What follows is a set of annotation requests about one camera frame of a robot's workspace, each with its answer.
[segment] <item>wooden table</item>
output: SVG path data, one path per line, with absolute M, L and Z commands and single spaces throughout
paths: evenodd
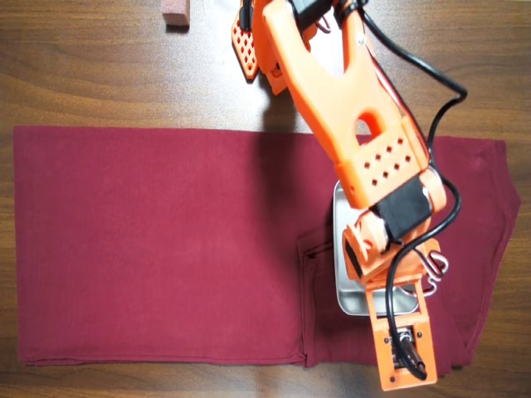
M 192 0 L 189 30 L 153 0 L 0 3 L 0 396 L 384 396 L 354 364 L 24 368 L 17 361 L 12 128 L 16 124 L 194 127 L 308 133 L 288 93 L 247 84 L 229 37 L 237 0 Z M 473 364 L 387 396 L 531 396 L 531 2 L 374 0 L 381 28 L 466 85 L 441 133 L 502 138 L 523 198 Z M 340 68 L 337 32 L 314 45 Z M 449 93 L 377 46 L 426 127 Z

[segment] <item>black wire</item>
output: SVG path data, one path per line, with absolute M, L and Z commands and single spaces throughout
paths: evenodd
M 441 107 L 441 109 L 439 109 L 439 112 L 437 112 L 435 118 L 431 122 L 431 126 L 430 126 L 430 130 L 428 133 L 426 143 L 428 147 L 428 152 L 430 153 L 430 164 L 436 168 L 435 157 L 433 156 L 434 155 L 433 142 L 435 139 L 437 127 L 439 126 L 439 123 L 441 122 L 442 117 L 452 106 L 455 106 L 459 104 L 460 102 L 463 102 L 466 99 L 466 96 L 468 95 L 468 91 L 466 90 L 465 87 L 453 81 L 448 76 L 446 76 L 444 73 L 442 73 L 440 70 L 435 68 L 435 66 L 428 64 L 422 58 L 419 58 L 418 56 L 415 56 L 412 53 L 404 50 L 398 44 L 392 41 L 389 37 L 387 37 L 386 34 L 383 33 L 382 30 L 376 25 L 376 23 L 374 23 L 372 18 L 363 10 L 363 6 L 359 7 L 358 10 L 359 10 L 360 17 L 363 20 L 363 23 L 369 28 L 369 30 L 373 33 L 373 35 L 393 54 L 395 54 L 399 58 L 402 58 L 404 61 L 408 62 L 409 64 L 412 64 L 416 68 L 422 70 L 423 72 L 428 74 L 430 77 L 432 77 L 433 79 L 435 79 L 436 81 L 444 85 L 445 87 L 457 93 L 457 96 L 455 98 L 449 100 L 446 104 L 444 104 Z M 417 121 L 415 120 L 415 118 L 413 119 L 415 121 L 416 127 L 419 129 L 419 131 L 421 131 Z
M 370 29 L 370 31 L 373 33 L 373 35 L 386 47 L 388 48 L 392 53 L 397 55 L 398 57 L 402 58 L 406 62 L 414 65 L 418 69 L 424 71 L 427 73 L 430 77 L 444 85 L 445 87 L 449 88 L 450 90 L 457 93 L 457 96 L 451 100 L 449 100 L 447 103 L 445 103 L 441 109 L 437 112 L 435 118 L 431 122 L 431 127 L 429 130 L 429 134 L 427 138 L 422 136 L 425 140 L 428 152 L 430 154 L 430 165 L 435 170 L 435 172 L 440 176 L 442 183 L 444 186 L 448 188 L 451 195 L 454 197 L 454 206 L 448 214 L 448 216 L 440 222 L 437 226 L 431 228 L 426 233 L 418 236 L 416 239 L 410 241 L 406 245 L 404 245 L 397 254 L 393 257 L 392 262 L 389 266 L 388 272 L 387 272 L 387 282 L 386 282 L 386 291 L 385 291 L 385 299 L 386 299 L 386 310 L 387 310 L 387 322 L 389 324 L 389 330 L 391 333 L 392 341 L 396 348 L 396 354 L 397 358 L 402 360 L 402 363 L 406 366 L 407 370 L 414 375 L 416 378 L 420 380 L 425 380 L 427 378 L 427 374 L 425 371 L 420 370 L 417 368 L 415 363 L 413 363 L 409 357 L 407 356 L 402 343 L 400 342 L 400 337 L 398 335 L 397 330 L 397 324 L 395 322 L 395 313 L 394 313 L 394 306 L 393 306 L 393 300 L 392 300 L 392 294 L 393 294 L 393 288 L 394 288 L 394 279 L 395 274 L 397 272 L 398 265 L 400 264 L 400 261 L 412 250 L 417 250 L 417 246 L 425 243 L 429 239 L 433 238 L 434 236 L 440 234 L 443 230 L 445 230 L 454 220 L 456 219 L 457 215 L 460 212 L 461 208 L 461 198 L 460 193 L 457 190 L 457 188 L 444 176 L 441 175 L 439 172 L 436 161 L 435 161 L 435 154 L 433 153 L 433 143 L 435 140 L 436 130 L 439 126 L 439 123 L 442 120 L 442 117 L 445 115 L 445 113 L 453 106 L 459 104 L 460 102 L 464 101 L 468 92 L 467 90 L 459 85 L 458 83 L 454 82 L 452 79 L 450 79 L 448 76 L 444 75 L 441 71 L 439 71 L 434 66 L 431 66 L 427 62 L 425 62 L 423 59 L 414 56 L 413 54 L 409 53 L 408 51 L 402 49 L 399 45 L 394 43 L 389 37 L 383 33 L 380 28 L 374 23 L 372 18 L 363 10 L 363 6 L 358 7 L 358 11 L 360 14 L 360 17 L 363 20 L 363 23 Z M 380 71 L 383 73 L 385 78 L 388 80 L 391 87 L 394 89 L 395 93 L 398 96 L 398 99 L 404 104 L 406 107 L 407 112 L 410 114 L 410 116 L 413 119 L 414 124 L 416 125 L 418 131 L 420 132 L 420 126 L 413 116 L 413 113 L 409 108 L 407 107 L 406 102 L 403 100 L 403 98 L 398 94 L 398 90 L 394 87 L 391 80 L 387 77 L 385 72 L 383 71 L 383 68 L 376 62 L 377 67 L 380 69 Z

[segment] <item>orange 3d-printed part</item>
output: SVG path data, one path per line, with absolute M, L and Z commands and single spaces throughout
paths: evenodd
M 258 73 L 254 36 L 253 32 L 244 32 L 240 28 L 240 13 L 237 13 L 236 19 L 232 23 L 231 37 L 234 51 L 238 55 L 244 75 L 248 80 L 253 80 Z
M 409 113 L 402 114 L 403 109 L 381 81 L 359 14 L 350 13 L 342 26 L 344 73 L 338 78 L 319 66 L 309 53 L 305 32 L 300 34 L 286 0 L 256 0 L 255 5 L 253 34 L 260 68 L 274 93 L 285 86 L 290 90 L 297 110 L 333 161 L 350 206 L 369 209 L 419 177 L 431 213 L 444 207 L 446 195 L 440 178 L 428 167 L 429 153 L 421 132 Z M 359 120 L 368 125 L 372 135 L 364 145 L 356 139 Z M 401 242 L 407 243 L 426 232 L 429 224 L 428 218 Z M 426 254 L 430 245 L 438 249 L 434 240 L 417 249 Z M 417 253 L 405 256 L 399 264 L 395 285 L 415 286 L 419 311 L 396 316 L 396 323 L 413 333 L 413 350 L 421 356 L 427 373 L 424 381 L 395 364 L 387 320 L 378 319 L 374 310 L 373 291 L 385 287 L 387 269 L 399 247 L 390 245 L 384 224 L 370 211 L 343 233 L 348 276 L 358 279 L 367 292 L 384 390 L 436 381 L 430 324 L 421 289 L 423 263 Z

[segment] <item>perforated orange plate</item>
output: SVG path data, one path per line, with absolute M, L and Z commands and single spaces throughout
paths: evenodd
M 243 6 L 243 0 L 240 2 L 240 7 Z M 232 45 L 234 51 L 240 60 L 241 68 L 248 80 L 253 80 L 258 72 L 258 61 L 255 56 L 255 42 L 253 41 L 252 32 L 244 32 L 240 29 L 240 10 L 236 15 L 236 19 L 232 24 Z

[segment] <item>screw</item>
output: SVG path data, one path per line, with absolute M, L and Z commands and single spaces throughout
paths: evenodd
M 364 35 L 359 35 L 358 36 L 358 44 L 360 46 L 365 46 L 367 42 L 365 41 L 365 36 Z

